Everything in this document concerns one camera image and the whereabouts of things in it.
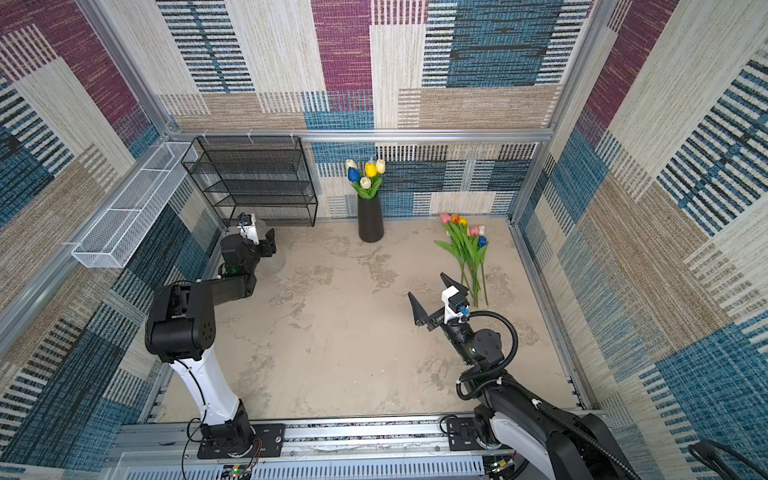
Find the blue tulip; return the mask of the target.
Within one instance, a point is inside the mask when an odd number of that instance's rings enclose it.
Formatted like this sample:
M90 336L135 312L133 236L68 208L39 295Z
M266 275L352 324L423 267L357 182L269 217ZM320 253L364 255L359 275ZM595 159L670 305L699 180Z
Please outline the blue tulip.
M347 169L347 177L350 182L359 182L361 174L356 168L350 167Z
M479 305L480 295L483 295L485 302L488 302L488 295L486 291L486 276L484 269L484 262L486 257L486 251L488 246L488 240L480 235L474 238L475 247L475 270L474 270L474 304Z

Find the dark grey cylindrical vase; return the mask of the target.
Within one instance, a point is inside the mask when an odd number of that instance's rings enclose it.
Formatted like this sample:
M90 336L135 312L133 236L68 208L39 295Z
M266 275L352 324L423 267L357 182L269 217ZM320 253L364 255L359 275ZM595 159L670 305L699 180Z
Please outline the dark grey cylindrical vase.
M384 236L382 207L378 195L357 197L358 235L363 242L376 243Z

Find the yellow tulip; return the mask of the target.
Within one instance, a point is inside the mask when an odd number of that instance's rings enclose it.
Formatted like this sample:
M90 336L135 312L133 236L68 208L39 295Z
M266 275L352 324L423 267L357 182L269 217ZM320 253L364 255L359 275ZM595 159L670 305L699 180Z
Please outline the yellow tulip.
M372 160L365 163L364 170L368 178L375 178L379 174L376 163Z

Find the clear glass vase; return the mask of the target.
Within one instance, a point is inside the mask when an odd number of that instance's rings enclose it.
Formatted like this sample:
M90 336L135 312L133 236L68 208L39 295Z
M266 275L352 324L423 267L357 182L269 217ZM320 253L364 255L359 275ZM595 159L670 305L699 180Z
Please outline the clear glass vase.
M262 239L265 236L265 233L267 231L265 231L264 233L260 233L259 239ZM286 265L285 251L278 246L277 240L276 240L276 245L277 245L277 253L274 256L268 257L268 258L260 257L260 260L257 266L257 270L259 272L267 275L276 275L277 273L280 273L284 269Z

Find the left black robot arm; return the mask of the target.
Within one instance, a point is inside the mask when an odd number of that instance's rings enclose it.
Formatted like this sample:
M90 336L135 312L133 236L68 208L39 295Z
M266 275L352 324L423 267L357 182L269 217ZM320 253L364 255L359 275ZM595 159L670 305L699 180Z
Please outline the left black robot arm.
M243 401L229 387L215 355L215 307L250 297L260 260L277 252L275 231L260 237L255 226L221 240L218 276L180 281L155 294L145 324L149 353L170 365L199 412L200 459L237 458L255 451L256 433Z

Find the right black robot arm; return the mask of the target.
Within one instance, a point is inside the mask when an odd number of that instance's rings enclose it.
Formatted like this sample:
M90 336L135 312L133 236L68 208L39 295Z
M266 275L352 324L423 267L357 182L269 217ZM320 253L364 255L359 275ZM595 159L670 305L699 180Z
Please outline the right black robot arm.
M441 309L427 312L413 293L408 300L414 324L441 330L468 367L455 390L460 399L479 402L473 421L481 447L509 447L549 479L637 479L601 418L562 410L507 371L520 345L511 321L490 310L472 311L469 288L440 277Z

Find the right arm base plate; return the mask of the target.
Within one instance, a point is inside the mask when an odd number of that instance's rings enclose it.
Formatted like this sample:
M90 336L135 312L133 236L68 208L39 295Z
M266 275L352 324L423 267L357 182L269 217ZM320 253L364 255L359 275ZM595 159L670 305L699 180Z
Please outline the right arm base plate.
M448 414L439 420L439 428L448 439L450 451L496 450L500 447L490 424L477 416Z

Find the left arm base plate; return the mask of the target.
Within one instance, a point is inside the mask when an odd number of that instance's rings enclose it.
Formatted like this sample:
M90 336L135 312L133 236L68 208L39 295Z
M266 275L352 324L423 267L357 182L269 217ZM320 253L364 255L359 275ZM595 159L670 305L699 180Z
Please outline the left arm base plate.
M197 452L199 460L277 458L282 453L286 425L252 424L243 438L204 439Z

